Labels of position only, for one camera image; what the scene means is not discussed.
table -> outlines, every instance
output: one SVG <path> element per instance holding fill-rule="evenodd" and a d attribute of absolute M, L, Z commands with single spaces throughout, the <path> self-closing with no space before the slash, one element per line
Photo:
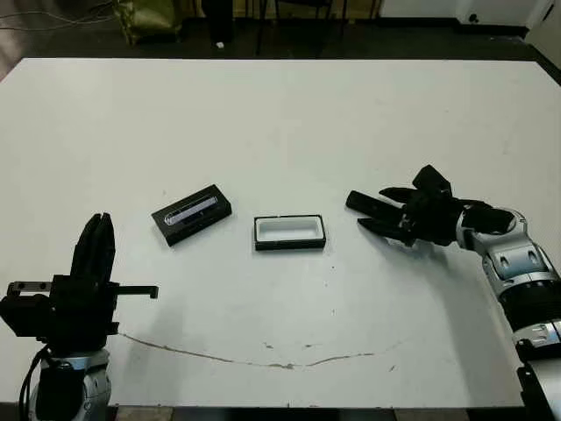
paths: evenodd
<path fill-rule="evenodd" d="M 119 299 L 112 403 L 517 405 L 478 256 L 388 244 L 344 201 L 432 163 L 561 267 L 560 115 L 531 62 L 23 60 L 0 84 L 0 290 L 66 274 L 108 211 L 113 281 L 160 285 Z M 151 213 L 211 183 L 233 214 L 169 248 Z M 253 250 L 253 217 L 313 213 L 322 252 Z M 0 343 L 15 401 L 39 344 Z"/>

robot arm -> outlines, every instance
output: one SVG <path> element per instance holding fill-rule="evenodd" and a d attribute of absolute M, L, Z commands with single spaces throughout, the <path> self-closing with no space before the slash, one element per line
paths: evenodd
<path fill-rule="evenodd" d="M 366 229 L 407 246 L 417 239 L 440 246 L 457 241 L 481 256 L 523 363 L 517 370 L 522 400 L 534 419 L 561 421 L 561 282 L 528 236 L 526 219 L 515 210 L 453 197 L 450 183 L 431 166 L 413 185 L 380 192 L 401 206 L 357 191 L 347 206 L 369 216 L 359 219 Z"/>
<path fill-rule="evenodd" d="M 108 335 L 117 333 L 117 296 L 158 296 L 155 286 L 110 281 L 115 239 L 109 214 L 95 214 L 75 247 L 70 275 L 52 282 L 12 282 L 0 301 L 0 317 L 17 336 L 45 343 L 19 395 L 21 421 L 103 421 L 110 400 L 106 375 Z M 33 369 L 39 384 L 29 397 Z"/>

cable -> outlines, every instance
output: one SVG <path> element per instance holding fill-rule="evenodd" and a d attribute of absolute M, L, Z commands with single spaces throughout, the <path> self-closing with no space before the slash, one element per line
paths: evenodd
<path fill-rule="evenodd" d="M 49 11 L 20 11 L 18 13 L 11 13 L 11 14 L 8 14 L 8 15 L 0 15 L 0 19 L 14 18 L 16 16 L 25 16 L 25 15 L 41 15 L 41 16 L 48 16 L 48 17 L 53 18 L 53 19 L 58 19 L 58 20 L 61 20 L 63 22 L 67 22 L 65 25 L 56 25 L 56 26 L 49 26 L 49 27 L 43 27 L 43 28 L 30 28 L 30 27 L 23 27 L 23 26 L 0 26 L 0 31 L 1 30 L 31 31 L 31 32 L 33 32 L 33 31 L 53 31 L 53 30 L 56 30 L 56 29 L 68 28 L 69 26 L 74 26 L 74 25 L 100 24 L 102 22 L 108 22 L 108 21 L 115 18 L 115 17 L 111 16 L 111 17 L 102 18 L 102 19 L 95 19 L 95 18 L 100 18 L 101 12 L 107 6 L 110 6 L 110 5 L 111 5 L 111 2 L 104 2 L 104 3 L 95 4 L 95 5 L 90 7 L 90 10 L 100 8 L 99 11 L 97 11 L 95 14 L 88 14 L 88 15 L 84 16 L 83 18 L 79 18 L 77 20 L 64 18 L 62 16 L 55 15 L 55 14 L 49 12 Z"/>
<path fill-rule="evenodd" d="M 28 421 L 29 420 L 29 389 L 31 387 L 32 382 L 32 374 L 35 367 L 38 366 L 42 358 L 50 358 L 48 352 L 48 346 L 45 345 L 41 350 L 35 354 L 32 360 L 31 366 L 29 366 L 29 371 L 27 371 L 27 375 L 24 377 L 24 382 L 21 385 L 21 390 L 19 391 L 19 401 L 18 401 L 18 410 L 19 410 L 19 421 Z"/>
<path fill-rule="evenodd" d="M 76 26 L 76 25 L 101 24 L 102 22 L 109 22 L 110 20 L 113 20 L 113 19 L 115 19 L 115 17 L 111 16 L 110 18 L 106 18 L 106 19 L 90 20 L 90 21 L 87 21 L 87 22 L 80 22 L 78 24 L 65 24 L 65 25 L 51 26 L 51 27 L 47 27 L 47 28 L 24 28 L 24 27 L 17 27 L 17 26 L 0 26 L 0 31 L 2 31 L 2 30 L 4 30 L 4 31 L 30 31 L 30 32 L 34 32 L 34 31 L 54 31 L 56 29 L 68 28 L 70 26 Z"/>

